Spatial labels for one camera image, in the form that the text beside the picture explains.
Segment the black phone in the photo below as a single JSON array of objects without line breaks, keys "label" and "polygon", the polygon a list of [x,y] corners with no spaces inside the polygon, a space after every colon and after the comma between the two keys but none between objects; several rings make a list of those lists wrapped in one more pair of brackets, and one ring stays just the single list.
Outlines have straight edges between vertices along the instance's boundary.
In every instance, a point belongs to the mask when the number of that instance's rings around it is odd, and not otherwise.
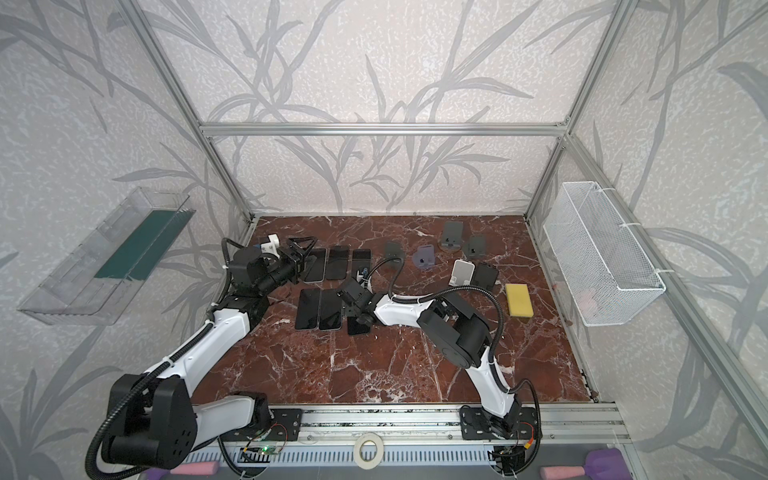
[{"label": "black phone", "polygon": [[355,279],[355,273],[358,269],[368,268],[371,270],[372,252],[370,249],[354,249],[352,251],[350,274]]},{"label": "black phone", "polygon": [[360,323],[357,317],[347,317],[346,323],[349,336],[365,335],[371,331],[371,326]]},{"label": "black phone", "polygon": [[336,245],[328,250],[324,279],[328,281],[340,281],[347,277],[350,248],[345,245]]}]

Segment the white phone stand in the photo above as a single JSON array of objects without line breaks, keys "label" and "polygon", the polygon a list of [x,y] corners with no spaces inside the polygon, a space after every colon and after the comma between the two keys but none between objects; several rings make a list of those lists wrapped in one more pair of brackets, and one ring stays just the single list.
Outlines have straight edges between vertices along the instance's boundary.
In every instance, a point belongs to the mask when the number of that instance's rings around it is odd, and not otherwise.
[{"label": "white phone stand", "polygon": [[454,261],[451,271],[450,286],[468,286],[471,284],[475,272],[475,264],[470,261],[457,259]]}]

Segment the wood ring grey stand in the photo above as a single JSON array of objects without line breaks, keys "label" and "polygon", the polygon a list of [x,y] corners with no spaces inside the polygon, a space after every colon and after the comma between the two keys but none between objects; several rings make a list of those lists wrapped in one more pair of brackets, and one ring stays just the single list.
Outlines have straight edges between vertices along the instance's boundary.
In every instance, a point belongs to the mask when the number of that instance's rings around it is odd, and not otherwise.
[{"label": "wood ring grey stand", "polygon": [[450,220],[443,225],[438,246],[446,253],[455,253],[462,249],[464,244],[464,223]]}]

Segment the black folding phone stand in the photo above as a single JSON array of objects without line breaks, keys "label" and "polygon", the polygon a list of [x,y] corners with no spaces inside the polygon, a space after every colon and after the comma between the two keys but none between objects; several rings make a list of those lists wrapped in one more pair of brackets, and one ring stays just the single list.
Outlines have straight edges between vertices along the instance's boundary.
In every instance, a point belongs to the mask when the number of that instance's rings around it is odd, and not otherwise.
[{"label": "black folding phone stand", "polygon": [[475,266],[470,284],[492,291],[498,280],[499,271],[496,267],[487,263],[479,263]]}]

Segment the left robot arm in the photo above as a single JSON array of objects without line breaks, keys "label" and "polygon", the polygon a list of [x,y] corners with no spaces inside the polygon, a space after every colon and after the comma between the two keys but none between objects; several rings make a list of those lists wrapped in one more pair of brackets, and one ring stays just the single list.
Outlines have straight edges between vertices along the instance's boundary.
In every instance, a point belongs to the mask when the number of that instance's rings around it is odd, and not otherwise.
[{"label": "left robot arm", "polygon": [[189,339],[141,374],[125,374],[112,386],[106,418],[86,451],[91,479],[127,479],[150,468],[173,469],[196,448],[246,429],[271,429],[273,416],[263,393],[236,392],[196,405],[192,397],[209,371],[261,322],[269,296],[288,282],[296,284],[316,238],[280,241],[269,236],[260,246],[221,242],[225,285]]}]

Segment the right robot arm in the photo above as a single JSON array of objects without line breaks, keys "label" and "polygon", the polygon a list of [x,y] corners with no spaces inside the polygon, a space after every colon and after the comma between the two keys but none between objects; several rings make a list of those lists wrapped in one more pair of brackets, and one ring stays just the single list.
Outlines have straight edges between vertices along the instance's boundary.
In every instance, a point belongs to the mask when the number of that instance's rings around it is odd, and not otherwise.
[{"label": "right robot arm", "polygon": [[[478,293],[491,301],[499,317],[495,332],[486,318],[459,294],[461,291]],[[337,290],[337,296],[366,325],[378,322],[422,330],[446,360],[467,373],[481,405],[459,409],[463,439],[522,441],[526,448],[541,439],[539,404],[524,407],[517,398],[521,389],[528,388],[537,399],[535,387],[528,379],[509,386],[496,362],[504,312],[490,291],[464,285],[428,295],[398,296],[374,293],[350,279]]]}]

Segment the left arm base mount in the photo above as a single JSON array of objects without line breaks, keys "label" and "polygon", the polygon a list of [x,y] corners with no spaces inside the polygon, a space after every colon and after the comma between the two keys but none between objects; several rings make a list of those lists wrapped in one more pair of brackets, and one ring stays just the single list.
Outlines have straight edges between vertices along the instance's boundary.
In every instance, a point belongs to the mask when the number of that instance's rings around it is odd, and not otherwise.
[{"label": "left arm base mount", "polygon": [[278,408],[261,422],[253,435],[258,441],[296,442],[302,424],[303,410],[299,408]]}]

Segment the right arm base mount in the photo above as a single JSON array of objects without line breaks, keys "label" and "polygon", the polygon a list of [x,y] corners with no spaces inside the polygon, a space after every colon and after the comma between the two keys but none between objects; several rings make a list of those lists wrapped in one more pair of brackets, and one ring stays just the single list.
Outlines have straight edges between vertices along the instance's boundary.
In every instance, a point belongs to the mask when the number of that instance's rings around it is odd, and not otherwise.
[{"label": "right arm base mount", "polygon": [[463,440],[527,442],[538,439],[537,414],[534,407],[514,407],[505,417],[498,417],[481,407],[464,405],[459,409],[461,436]]}]

